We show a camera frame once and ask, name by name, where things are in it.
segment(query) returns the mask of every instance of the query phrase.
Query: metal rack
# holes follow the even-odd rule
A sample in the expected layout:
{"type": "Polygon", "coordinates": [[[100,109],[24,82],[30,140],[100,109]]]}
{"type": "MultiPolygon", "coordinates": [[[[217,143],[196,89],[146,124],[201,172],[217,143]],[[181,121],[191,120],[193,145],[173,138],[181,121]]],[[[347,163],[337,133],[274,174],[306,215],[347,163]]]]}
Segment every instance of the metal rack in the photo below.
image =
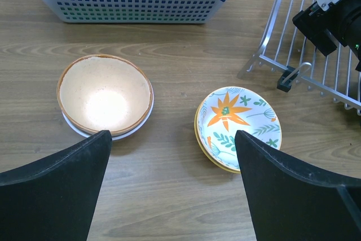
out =
{"type": "Polygon", "coordinates": [[[259,48],[238,78],[252,71],[255,64],[265,64],[273,72],[283,74],[279,85],[289,85],[290,89],[294,83],[302,82],[308,91],[319,90],[322,97],[330,95],[335,103],[344,103],[345,109],[355,108],[361,116],[361,73],[354,70],[358,63],[356,56],[339,44],[337,52],[324,57],[290,20],[290,16],[314,1],[274,0],[259,48]]]}

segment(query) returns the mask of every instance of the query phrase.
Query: decorative bowl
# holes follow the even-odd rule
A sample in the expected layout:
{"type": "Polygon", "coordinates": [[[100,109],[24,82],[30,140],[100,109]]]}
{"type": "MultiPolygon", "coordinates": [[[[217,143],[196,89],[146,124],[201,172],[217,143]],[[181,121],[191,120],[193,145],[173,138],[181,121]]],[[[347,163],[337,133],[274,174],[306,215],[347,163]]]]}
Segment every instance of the decorative bowl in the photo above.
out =
{"type": "Polygon", "coordinates": [[[242,87],[223,87],[209,94],[195,118],[196,136],[211,160],[240,173],[234,136],[244,130],[280,149],[282,132],[273,108],[257,93],[242,87]]]}
{"type": "Polygon", "coordinates": [[[133,63],[111,55],[89,55],[73,62],[58,82],[63,114],[87,134],[110,130],[113,137],[136,128],[148,115],[153,90],[133,63]]]}

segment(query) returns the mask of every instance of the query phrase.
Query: white plastic basket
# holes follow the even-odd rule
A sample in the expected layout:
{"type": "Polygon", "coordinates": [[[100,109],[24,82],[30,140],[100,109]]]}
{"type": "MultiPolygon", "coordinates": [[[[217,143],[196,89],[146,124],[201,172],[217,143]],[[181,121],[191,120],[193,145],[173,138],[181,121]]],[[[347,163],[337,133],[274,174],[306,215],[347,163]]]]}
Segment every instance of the white plastic basket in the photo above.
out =
{"type": "Polygon", "coordinates": [[[43,0],[69,23],[196,23],[208,21],[220,0],[43,0]]]}

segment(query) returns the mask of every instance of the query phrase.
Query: floral plate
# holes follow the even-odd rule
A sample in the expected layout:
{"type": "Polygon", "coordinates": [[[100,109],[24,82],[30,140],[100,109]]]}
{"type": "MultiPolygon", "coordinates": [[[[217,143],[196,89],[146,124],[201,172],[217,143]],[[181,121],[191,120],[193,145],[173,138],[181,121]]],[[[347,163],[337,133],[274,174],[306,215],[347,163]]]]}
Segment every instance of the floral plate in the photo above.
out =
{"type": "Polygon", "coordinates": [[[223,87],[209,94],[196,114],[196,136],[223,169],[240,173],[234,136],[244,130],[280,149],[282,132],[272,107],[257,93],[242,87],[223,87]]]}
{"type": "Polygon", "coordinates": [[[224,169],[226,171],[229,171],[229,172],[232,172],[232,173],[240,173],[239,170],[232,170],[232,169],[229,169],[229,168],[226,168],[225,166],[223,166],[222,164],[220,164],[219,162],[217,162],[216,160],[214,160],[212,158],[212,156],[208,153],[208,151],[203,147],[202,145],[202,141],[199,137],[199,134],[197,132],[197,116],[198,116],[198,111],[200,109],[201,105],[199,105],[197,111],[196,111],[196,116],[194,118],[194,131],[195,131],[195,134],[196,134],[196,139],[198,141],[198,144],[199,144],[199,147],[201,148],[201,150],[203,151],[203,153],[206,155],[206,157],[208,157],[208,159],[210,161],[212,161],[216,166],[220,167],[221,169],[224,169]]]}

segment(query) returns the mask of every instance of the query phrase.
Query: wooden table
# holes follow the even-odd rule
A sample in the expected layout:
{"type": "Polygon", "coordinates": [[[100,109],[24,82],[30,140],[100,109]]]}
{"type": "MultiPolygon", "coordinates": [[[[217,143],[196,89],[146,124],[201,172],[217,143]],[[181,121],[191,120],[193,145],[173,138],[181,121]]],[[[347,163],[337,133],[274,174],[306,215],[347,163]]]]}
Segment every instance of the wooden table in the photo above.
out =
{"type": "Polygon", "coordinates": [[[243,86],[273,106],[282,151],[361,177],[360,123],[319,93],[276,90],[279,73],[236,78],[258,46],[273,0],[229,0],[206,25],[65,24],[40,0],[0,0],[0,172],[82,137],[56,101],[63,69],[87,54],[129,59],[151,80],[155,107],[132,137],[113,144],[90,241],[255,240],[240,175],[217,168],[193,132],[211,91],[243,86]]]}

